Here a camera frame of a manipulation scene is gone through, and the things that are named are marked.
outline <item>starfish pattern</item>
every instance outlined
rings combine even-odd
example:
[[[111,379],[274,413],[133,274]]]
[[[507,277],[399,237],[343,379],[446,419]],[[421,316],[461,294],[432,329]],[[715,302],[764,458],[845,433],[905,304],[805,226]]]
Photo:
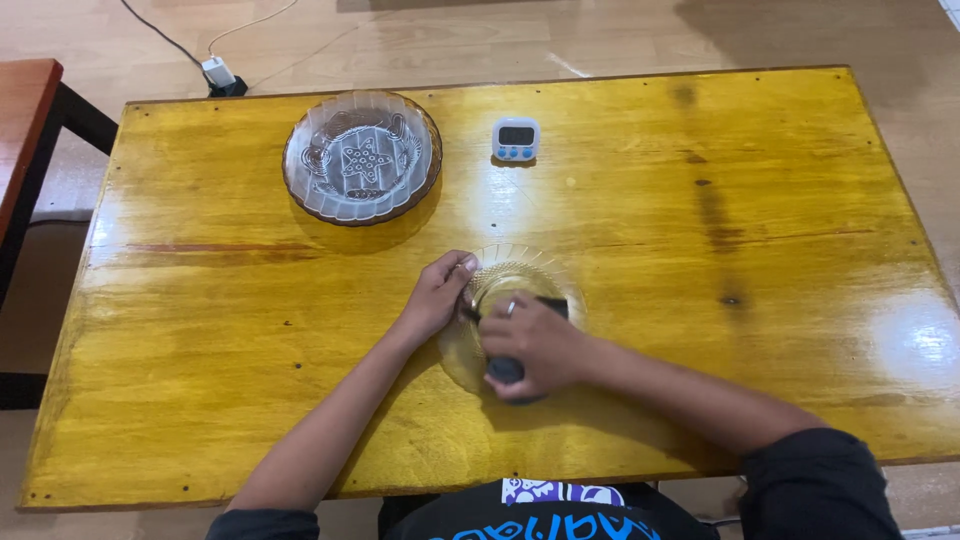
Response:
[[[371,184],[376,182],[377,167],[394,162],[390,156],[377,154],[373,150],[373,137],[363,141],[360,148],[344,148],[344,156],[347,158],[344,163],[344,176],[358,174]]]

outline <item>yellow wooden table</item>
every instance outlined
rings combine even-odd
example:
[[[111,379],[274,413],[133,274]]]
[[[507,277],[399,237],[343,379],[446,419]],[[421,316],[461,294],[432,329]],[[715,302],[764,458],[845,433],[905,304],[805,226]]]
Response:
[[[884,463],[960,456],[960,323],[848,68],[402,91],[441,177],[370,228],[307,215],[283,144],[329,94],[127,106],[63,323],[20,504],[216,504],[391,324],[419,270],[498,242],[561,258],[592,332],[770,392]],[[491,161],[493,121],[542,126]],[[333,495],[520,475],[663,479],[734,460],[578,388],[482,400],[401,374]]]

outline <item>black t-shirt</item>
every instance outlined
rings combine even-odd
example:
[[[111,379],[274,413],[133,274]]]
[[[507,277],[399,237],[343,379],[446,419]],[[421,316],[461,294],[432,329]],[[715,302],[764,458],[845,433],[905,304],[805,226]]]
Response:
[[[873,456],[843,431],[794,433],[745,457],[742,469],[748,490],[740,516],[747,540],[901,538]],[[503,479],[442,495],[409,515],[403,512],[399,520],[385,519],[387,510],[385,504],[380,515],[387,540],[716,537],[642,483],[603,487]],[[214,520],[206,539],[316,540],[319,535],[312,512],[231,510]]]

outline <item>glass plate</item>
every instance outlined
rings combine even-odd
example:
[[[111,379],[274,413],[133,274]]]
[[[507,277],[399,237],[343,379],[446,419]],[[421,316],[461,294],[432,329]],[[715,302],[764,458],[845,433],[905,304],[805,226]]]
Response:
[[[370,225],[422,198],[440,169],[439,154],[437,128],[416,103],[392,92],[349,91],[308,110],[294,127],[283,177],[298,204],[320,219]]]
[[[465,296],[482,316],[490,313],[497,300],[523,289],[537,296],[566,298],[570,322],[585,330],[584,296],[558,260],[537,248],[518,244],[495,244],[473,254],[480,265],[467,283]],[[441,364],[450,378],[473,394],[485,391],[487,356],[480,348],[476,325],[454,320],[440,332],[438,342],[443,353]]]

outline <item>digital timer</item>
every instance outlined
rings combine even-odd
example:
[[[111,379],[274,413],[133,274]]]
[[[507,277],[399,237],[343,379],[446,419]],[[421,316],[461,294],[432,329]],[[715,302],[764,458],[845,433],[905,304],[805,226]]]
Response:
[[[500,118],[493,124],[493,156],[498,160],[532,160],[539,146],[540,124],[533,118]]]

